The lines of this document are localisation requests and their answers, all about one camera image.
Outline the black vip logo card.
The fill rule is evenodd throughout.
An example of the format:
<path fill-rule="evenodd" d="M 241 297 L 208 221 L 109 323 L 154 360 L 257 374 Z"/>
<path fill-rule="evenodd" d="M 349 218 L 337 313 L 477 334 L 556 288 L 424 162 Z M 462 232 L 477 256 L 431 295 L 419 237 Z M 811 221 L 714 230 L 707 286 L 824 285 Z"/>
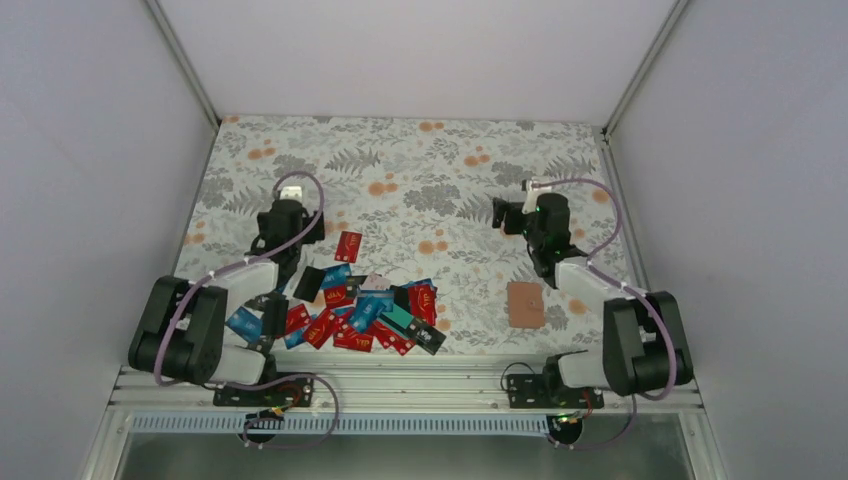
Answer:
<path fill-rule="evenodd" d="M 436 355 L 446 340 L 446 335 L 424 320 L 413 318 L 405 335 L 430 355 Z"/>

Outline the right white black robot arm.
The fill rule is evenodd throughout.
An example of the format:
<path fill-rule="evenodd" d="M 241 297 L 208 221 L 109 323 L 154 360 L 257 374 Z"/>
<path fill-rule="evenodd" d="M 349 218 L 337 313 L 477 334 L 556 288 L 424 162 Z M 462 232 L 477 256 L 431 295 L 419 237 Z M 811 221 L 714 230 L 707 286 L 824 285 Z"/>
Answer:
<path fill-rule="evenodd" d="M 525 202 L 492 201 L 496 229 L 521 236 L 536 275 L 564 290 L 601 316 L 600 348 L 547 359 L 541 391 L 555 407 L 565 407 L 580 388 L 606 388 L 620 396 L 662 399 L 694 378 L 694 366 L 676 298 L 647 292 L 607 278 L 588 253 L 571 241 L 567 199 L 556 193 L 528 196 Z"/>

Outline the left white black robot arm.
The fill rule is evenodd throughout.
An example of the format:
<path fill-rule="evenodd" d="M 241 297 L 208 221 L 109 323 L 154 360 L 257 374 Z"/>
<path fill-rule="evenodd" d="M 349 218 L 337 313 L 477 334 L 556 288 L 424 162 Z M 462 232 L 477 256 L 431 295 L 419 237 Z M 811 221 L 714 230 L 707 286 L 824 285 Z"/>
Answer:
<path fill-rule="evenodd" d="M 298 200 L 275 200 L 257 224 L 244 259 L 197 282 L 172 275 L 155 281 L 128 350 L 131 368 L 156 374 L 162 385 L 238 384 L 255 405 L 276 396 L 268 354 L 226 344 L 225 323 L 260 296 L 269 298 L 267 319 L 281 320 L 279 290 L 294 275 L 302 246 L 323 240 L 324 214 L 309 213 Z"/>

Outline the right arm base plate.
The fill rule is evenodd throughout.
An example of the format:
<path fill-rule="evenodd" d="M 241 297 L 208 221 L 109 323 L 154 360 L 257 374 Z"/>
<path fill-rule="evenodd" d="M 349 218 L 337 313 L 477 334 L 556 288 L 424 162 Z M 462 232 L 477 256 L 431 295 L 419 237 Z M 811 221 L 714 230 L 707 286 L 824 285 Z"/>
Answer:
<path fill-rule="evenodd" d="M 549 387 L 540 374 L 508 374 L 504 383 L 512 409 L 603 409 L 602 394 L 594 389 Z"/>

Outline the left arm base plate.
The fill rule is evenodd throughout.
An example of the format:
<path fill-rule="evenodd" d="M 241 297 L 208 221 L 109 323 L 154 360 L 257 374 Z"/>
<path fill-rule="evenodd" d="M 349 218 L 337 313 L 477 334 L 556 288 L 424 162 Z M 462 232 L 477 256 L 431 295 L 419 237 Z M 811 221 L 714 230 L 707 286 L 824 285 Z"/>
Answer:
<path fill-rule="evenodd" d="M 263 390 L 243 390 L 232 387 L 218 389 L 212 404 L 216 407 L 309 407 L 314 380 L 299 377 Z"/>

